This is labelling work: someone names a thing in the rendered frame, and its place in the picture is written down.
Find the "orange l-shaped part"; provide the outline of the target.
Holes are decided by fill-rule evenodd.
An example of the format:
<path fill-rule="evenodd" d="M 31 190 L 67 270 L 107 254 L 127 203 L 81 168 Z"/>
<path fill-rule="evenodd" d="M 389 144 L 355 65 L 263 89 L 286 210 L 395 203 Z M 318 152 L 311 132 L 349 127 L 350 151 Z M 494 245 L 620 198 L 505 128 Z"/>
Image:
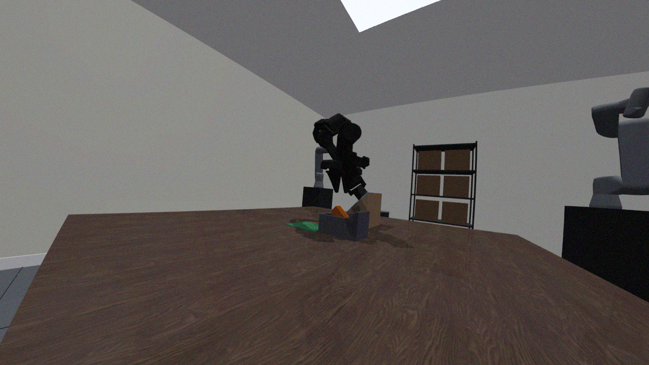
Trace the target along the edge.
<path fill-rule="evenodd" d="M 333 216 L 350 218 L 341 206 L 335 206 L 331 213 L 333 213 Z"/>

